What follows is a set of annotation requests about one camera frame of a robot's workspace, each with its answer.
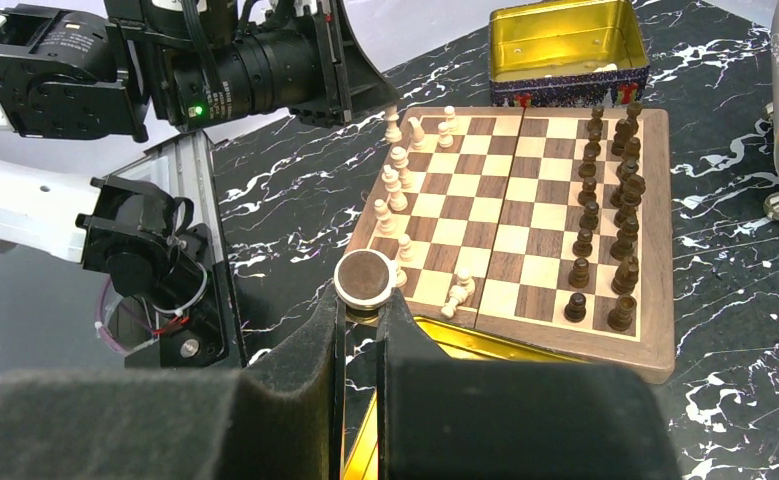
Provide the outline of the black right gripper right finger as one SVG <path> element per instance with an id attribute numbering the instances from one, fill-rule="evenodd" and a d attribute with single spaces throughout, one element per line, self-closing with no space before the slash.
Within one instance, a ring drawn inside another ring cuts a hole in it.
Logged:
<path id="1" fill-rule="evenodd" d="M 450 357 L 399 292 L 377 339 L 382 479 L 677 479 L 648 385 L 611 364 Z"/>

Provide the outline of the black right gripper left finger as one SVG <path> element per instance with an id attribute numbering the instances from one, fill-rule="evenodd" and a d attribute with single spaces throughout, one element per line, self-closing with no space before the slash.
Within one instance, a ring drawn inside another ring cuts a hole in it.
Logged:
<path id="1" fill-rule="evenodd" d="M 0 376 L 0 479 L 336 479 L 344 305 L 247 368 Z"/>

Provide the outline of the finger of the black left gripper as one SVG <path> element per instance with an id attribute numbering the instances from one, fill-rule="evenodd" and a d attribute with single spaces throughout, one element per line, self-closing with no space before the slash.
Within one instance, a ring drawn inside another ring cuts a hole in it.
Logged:
<path id="1" fill-rule="evenodd" d="M 325 6 L 341 124 L 357 123 L 396 107 L 398 93 L 357 40 L 344 2 L 325 1 Z"/>

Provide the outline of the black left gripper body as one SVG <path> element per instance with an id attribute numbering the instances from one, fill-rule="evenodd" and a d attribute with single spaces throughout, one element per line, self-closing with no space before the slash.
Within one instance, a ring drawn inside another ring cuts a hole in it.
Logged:
<path id="1" fill-rule="evenodd" d="M 236 7 L 222 36 L 170 61 L 175 118 L 198 130 L 287 109 L 304 122 L 332 120 L 336 106 L 336 11 L 322 1 Z"/>

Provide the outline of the white chess piece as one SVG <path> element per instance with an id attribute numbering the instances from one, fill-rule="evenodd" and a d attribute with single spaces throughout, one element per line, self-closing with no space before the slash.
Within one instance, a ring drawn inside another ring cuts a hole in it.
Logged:
<path id="1" fill-rule="evenodd" d="M 413 186 L 414 176 L 409 170 L 409 154 L 404 147 L 395 146 L 390 152 L 393 168 L 397 171 L 403 189 Z"/>
<path id="2" fill-rule="evenodd" d="M 375 218 L 377 219 L 377 230 L 380 235 L 391 237 L 396 234 L 397 221 L 388 203 L 378 198 L 373 203 Z"/>
<path id="3" fill-rule="evenodd" d="M 410 117 L 407 119 L 409 126 L 411 127 L 411 142 L 409 148 L 413 151 L 423 151 L 427 145 L 426 133 L 418 117 Z"/>
<path id="4" fill-rule="evenodd" d="M 384 140 L 389 144 L 395 144 L 402 140 L 403 134 L 399 127 L 400 117 L 396 105 L 391 105 L 383 112 L 385 124 Z"/>
<path id="5" fill-rule="evenodd" d="M 398 286 L 396 260 L 378 250 L 355 249 L 337 263 L 333 283 L 344 304 L 355 310 L 377 310 Z"/>
<path id="6" fill-rule="evenodd" d="M 476 290 L 476 283 L 470 271 L 461 268 L 456 273 L 456 282 L 449 288 L 447 300 L 440 310 L 446 319 L 452 319 L 458 307 L 468 300 Z"/>
<path id="7" fill-rule="evenodd" d="M 397 258 L 404 262 L 412 261 L 415 257 L 411 237 L 408 234 L 402 234 L 398 238 Z"/>

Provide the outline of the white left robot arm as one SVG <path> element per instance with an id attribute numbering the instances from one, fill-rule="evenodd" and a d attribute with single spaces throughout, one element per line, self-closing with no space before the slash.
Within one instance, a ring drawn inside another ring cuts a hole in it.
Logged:
<path id="1" fill-rule="evenodd" d="M 148 138 L 153 112 L 185 135 L 167 188 L 115 174 L 53 174 L 0 161 L 0 240 L 106 274 L 138 300 L 149 338 L 127 366 L 239 365 L 238 303 L 205 129 L 287 109 L 333 128 L 393 107 L 339 1 L 109 1 L 106 13 L 0 9 L 0 129 L 28 138 Z"/>

